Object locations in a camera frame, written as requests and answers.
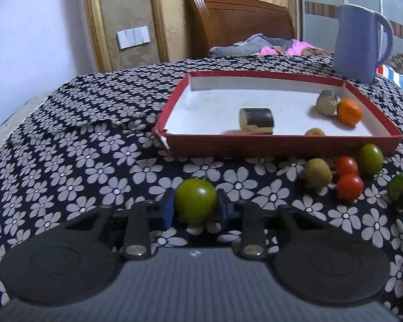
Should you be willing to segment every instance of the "purple jug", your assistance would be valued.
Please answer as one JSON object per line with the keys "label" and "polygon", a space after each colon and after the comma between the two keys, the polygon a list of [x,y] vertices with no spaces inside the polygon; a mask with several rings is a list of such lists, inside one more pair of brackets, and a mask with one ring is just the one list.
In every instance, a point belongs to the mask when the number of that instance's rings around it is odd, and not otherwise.
{"label": "purple jug", "polygon": [[[333,69],[345,78],[372,84],[376,69],[391,54],[392,37],[391,23],[383,15],[367,8],[343,4],[336,7],[339,20],[334,49]],[[385,53],[379,57],[378,23],[383,25],[387,34]]]}

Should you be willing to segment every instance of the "light switch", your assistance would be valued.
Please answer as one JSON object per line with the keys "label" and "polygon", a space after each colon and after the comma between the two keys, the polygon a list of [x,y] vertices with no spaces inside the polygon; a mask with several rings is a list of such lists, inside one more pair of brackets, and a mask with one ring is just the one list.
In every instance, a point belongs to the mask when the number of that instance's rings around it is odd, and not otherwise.
{"label": "light switch", "polygon": [[116,36],[118,38],[120,49],[141,45],[151,41],[147,26],[118,31]]}

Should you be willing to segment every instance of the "black and white floral fabric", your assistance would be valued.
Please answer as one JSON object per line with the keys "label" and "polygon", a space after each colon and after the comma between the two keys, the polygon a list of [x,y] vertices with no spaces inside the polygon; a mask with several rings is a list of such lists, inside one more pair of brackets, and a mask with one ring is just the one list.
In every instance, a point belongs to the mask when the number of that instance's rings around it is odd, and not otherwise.
{"label": "black and white floral fabric", "polygon": [[[283,204],[360,235],[382,248],[391,262],[381,297],[403,316],[403,211],[386,194],[392,176],[403,171],[403,141],[382,171],[365,181],[353,203],[335,196],[334,185],[314,192],[302,186],[301,158],[173,158],[151,134],[174,86],[196,70],[263,70],[336,76],[331,59],[226,57],[187,60],[76,77],[51,94],[0,148],[0,261],[6,251],[102,203],[130,208],[159,200],[192,176],[206,175],[231,200],[253,200],[274,210]],[[352,81],[403,132],[403,90],[385,78],[373,85]],[[326,160],[330,165],[332,159]],[[266,230],[269,252],[280,250]],[[151,233],[152,250],[162,246],[232,246],[238,231],[222,231],[214,219],[204,224],[175,222]],[[9,301],[0,280],[0,308]]]}

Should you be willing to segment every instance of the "golden door frame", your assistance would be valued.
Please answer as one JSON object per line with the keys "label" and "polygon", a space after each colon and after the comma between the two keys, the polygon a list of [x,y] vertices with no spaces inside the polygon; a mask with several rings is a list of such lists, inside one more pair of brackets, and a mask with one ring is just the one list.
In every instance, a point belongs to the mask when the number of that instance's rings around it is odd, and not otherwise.
{"label": "golden door frame", "polygon": [[[151,0],[160,62],[168,62],[168,50],[160,0]],[[114,70],[103,19],[101,0],[84,0],[91,46],[99,72]]]}

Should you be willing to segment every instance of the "red cardboard tray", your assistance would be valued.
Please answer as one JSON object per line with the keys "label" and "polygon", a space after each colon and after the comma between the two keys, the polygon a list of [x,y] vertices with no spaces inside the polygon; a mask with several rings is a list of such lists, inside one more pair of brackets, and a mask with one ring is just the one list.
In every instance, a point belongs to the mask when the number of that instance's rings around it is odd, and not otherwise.
{"label": "red cardboard tray", "polygon": [[[332,90],[360,103],[355,128],[315,108],[318,95]],[[239,129],[240,108],[269,108],[273,134],[248,135]],[[326,136],[305,136],[321,128]],[[346,80],[262,71],[191,72],[178,83],[153,133],[173,156],[343,156],[358,155],[373,143],[384,155],[396,151],[403,135],[366,96]]]}

